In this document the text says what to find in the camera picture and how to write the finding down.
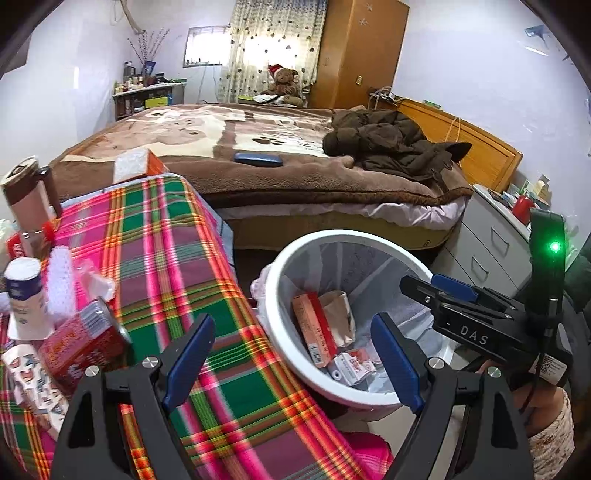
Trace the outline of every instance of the wooden wardrobe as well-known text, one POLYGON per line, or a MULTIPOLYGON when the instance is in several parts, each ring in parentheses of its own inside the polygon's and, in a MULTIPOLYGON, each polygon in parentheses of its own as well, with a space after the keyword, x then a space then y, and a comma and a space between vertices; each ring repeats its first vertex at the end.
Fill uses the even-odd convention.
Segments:
POLYGON ((407 17, 398 0, 329 0, 308 107, 366 105, 368 88, 392 85, 407 17))

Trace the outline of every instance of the barcode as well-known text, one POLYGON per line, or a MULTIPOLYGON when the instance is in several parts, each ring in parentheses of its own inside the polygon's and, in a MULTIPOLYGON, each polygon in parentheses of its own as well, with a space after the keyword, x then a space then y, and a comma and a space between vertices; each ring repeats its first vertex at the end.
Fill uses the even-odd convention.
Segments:
POLYGON ((308 350, 310 352, 310 355, 312 356, 312 361, 314 362, 314 364, 321 365, 322 356, 320 355, 320 349, 318 348, 318 345, 316 343, 310 343, 308 345, 308 350))
POLYGON ((105 318, 104 312, 93 303, 80 312, 80 321, 93 340, 111 325, 105 318))

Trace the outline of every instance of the white rope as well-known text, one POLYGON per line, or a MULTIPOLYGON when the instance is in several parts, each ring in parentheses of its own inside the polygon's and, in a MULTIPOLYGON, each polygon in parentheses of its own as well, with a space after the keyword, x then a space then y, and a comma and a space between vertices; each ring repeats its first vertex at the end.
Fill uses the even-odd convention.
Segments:
POLYGON ((453 124, 456 123, 456 120, 457 120, 456 142, 460 140, 460 130, 462 129, 462 119, 457 116, 452 120, 452 123, 449 125, 449 129, 447 130, 447 135, 445 136, 444 142, 447 142, 447 139, 449 138, 449 134, 452 133, 453 124))

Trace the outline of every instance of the drawer handle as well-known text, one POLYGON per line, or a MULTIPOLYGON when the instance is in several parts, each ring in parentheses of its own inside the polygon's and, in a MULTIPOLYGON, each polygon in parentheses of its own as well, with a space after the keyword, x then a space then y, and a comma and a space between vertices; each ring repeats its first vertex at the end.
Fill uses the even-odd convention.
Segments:
POLYGON ((476 259, 476 257, 474 255, 472 256, 472 260, 474 262, 476 262, 476 265, 478 265, 482 269, 482 271, 485 273, 484 278, 486 280, 486 278, 488 277, 489 271, 482 266, 482 264, 476 259))
POLYGON ((495 234, 497 237, 499 237, 499 238, 501 239, 501 242, 503 242, 503 243, 504 243, 504 244, 507 246, 507 249, 506 249, 506 251, 505 251, 505 253, 507 253, 507 252, 509 251, 509 245, 510 245, 510 243, 509 243, 507 240, 505 240, 505 239, 504 239, 504 238, 501 236, 501 234, 500 234, 499 232, 497 232, 497 231, 495 230, 495 227, 491 226, 491 232, 493 232, 493 233, 494 233, 494 234, 495 234))

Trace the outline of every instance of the plastic bag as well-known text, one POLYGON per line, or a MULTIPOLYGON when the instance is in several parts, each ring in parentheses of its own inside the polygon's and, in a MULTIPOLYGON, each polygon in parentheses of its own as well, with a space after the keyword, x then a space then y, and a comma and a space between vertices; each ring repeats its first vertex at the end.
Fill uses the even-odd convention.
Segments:
MULTIPOLYGON (((272 328, 265 308, 265 282, 270 268, 267 265, 251 285, 251 294, 258 301, 257 316, 267 334, 272 328)), ((313 245, 288 264, 279 285, 280 311, 294 320, 293 297, 305 291, 323 294, 343 290, 357 325, 356 340, 350 349, 369 343, 373 316, 385 312, 404 336, 417 341, 427 356, 437 355, 444 337, 432 329, 429 309, 400 292, 400 279, 405 275, 414 273, 400 260, 373 247, 350 242, 313 245)), ((383 367, 355 388, 375 393, 394 391, 383 367)))

